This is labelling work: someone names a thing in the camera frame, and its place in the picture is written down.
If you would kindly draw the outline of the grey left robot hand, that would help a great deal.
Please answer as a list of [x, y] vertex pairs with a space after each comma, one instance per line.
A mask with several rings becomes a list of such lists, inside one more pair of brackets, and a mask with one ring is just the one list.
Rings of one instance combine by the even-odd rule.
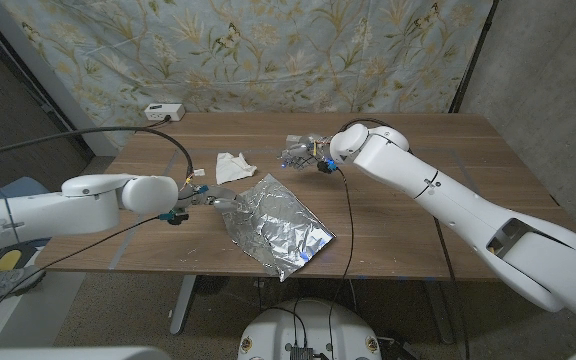
[[192, 205], [210, 205], [221, 214], [249, 211], [245, 201], [234, 191], [212, 185], [201, 185], [190, 196]]

